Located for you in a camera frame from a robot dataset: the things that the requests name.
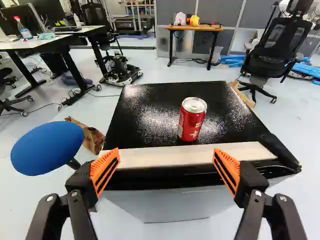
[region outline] red can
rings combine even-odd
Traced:
[[[198,97],[187,97],[180,106],[178,136],[186,142],[197,140],[207,112],[207,103]]]

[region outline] blue cushion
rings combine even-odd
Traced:
[[[68,163],[84,140],[80,126],[68,121],[40,125],[22,136],[11,150],[13,167],[27,176],[46,174]]]

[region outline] gray partition wall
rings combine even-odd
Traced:
[[[264,29],[275,0],[155,0],[156,47],[159,57],[169,56],[169,31],[165,26],[174,21],[178,12],[197,15],[200,23],[221,23],[225,29],[218,34],[217,46],[222,55],[244,54],[244,42],[256,30]],[[178,58],[207,58],[213,34],[200,31],[177,31],[173,39],[174,56]],[[320,45],[320,35],[311,31],[299,52],[310,56]]]

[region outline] black table surface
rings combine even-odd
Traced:
[[[194,142],[178,138],[180,106],[187,97],[206,101]],[[103,150],[258,141],[265,125],[224,81],[128,85],[123,88]]]

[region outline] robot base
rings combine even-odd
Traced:
[[[128,74],[119,78],[116,74],[112,76],[105,75],[99,83],[101,84],[110,84],[118,87],[123,87],[125,85],[132,84],[135,80],[140,78],[143,75],[143,72],[139,67],[127,64]]]

